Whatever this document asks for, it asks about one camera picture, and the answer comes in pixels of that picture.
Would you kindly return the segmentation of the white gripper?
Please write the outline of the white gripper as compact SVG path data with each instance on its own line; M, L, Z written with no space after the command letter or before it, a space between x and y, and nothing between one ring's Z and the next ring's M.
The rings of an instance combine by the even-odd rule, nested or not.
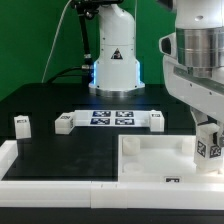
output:
M175 33L160 38L159 49L164 54L163 74L167 91L191 106L190 112L197 128L212 127L208 116L217 120L217 145L224 147L224 85L187 73L187 68L177 62Z

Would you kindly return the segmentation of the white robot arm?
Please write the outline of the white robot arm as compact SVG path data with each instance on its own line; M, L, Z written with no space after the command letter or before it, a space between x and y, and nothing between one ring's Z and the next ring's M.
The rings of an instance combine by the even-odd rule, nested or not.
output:
M169 93L217 122L205 139L224 144L224 0L156 0L176 14L175 32L159 40ZM104 92L140 88L133 20L110 2L100 4L103 51L93 85Z

